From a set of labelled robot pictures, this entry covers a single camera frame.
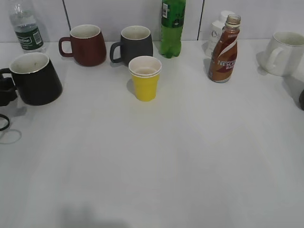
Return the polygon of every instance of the green label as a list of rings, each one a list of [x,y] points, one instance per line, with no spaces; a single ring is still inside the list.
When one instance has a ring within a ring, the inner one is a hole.
[[[24,50],[35,50],[43,45],[38,28],[29,32],[16,32],[19,43]]]
[[[161,24],[168,28],[178,28],[184,25],[185,2],[176,2],[172,4],[162,4]]]

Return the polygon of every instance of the bottle cap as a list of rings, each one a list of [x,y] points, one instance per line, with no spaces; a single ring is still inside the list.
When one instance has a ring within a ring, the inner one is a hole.
[[[239,27],[241,24],[241,16],[236,14],[230,14],[227,17],[227,21],[225,24],[229,27]]]
[[[227,11],[227,10],[224,10],[224,11],[221,11],[220,13],[220,16],[219,16],[219,21],[223,24],[225,24],[226,20],[227,20],[227,17],[228,15],[230,14],[234,14],[234,12],[231,12],[231,11]]]

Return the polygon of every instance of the green soda bottle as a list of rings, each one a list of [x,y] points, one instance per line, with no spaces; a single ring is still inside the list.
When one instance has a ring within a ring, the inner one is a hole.
[[[185,9],[186,0],[162,0],[160,54],[166,58],[180,55]]]

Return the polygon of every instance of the paper cup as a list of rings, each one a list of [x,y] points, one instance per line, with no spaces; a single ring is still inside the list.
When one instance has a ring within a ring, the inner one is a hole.
[[[151,101],[156,97],[161,67],[160,60],[151,56],[139,56],[131,60],[129,70],[138,100]]]

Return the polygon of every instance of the brown coffee bottle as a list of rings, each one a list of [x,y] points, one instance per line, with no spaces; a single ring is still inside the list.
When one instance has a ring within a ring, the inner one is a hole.
[[[214,48],[209,67],[209,78],[214,82],[224,83],[231,77],[238,55],[237,38],[240,23],[239,15],[231,14],[227,17],[223,34]]]

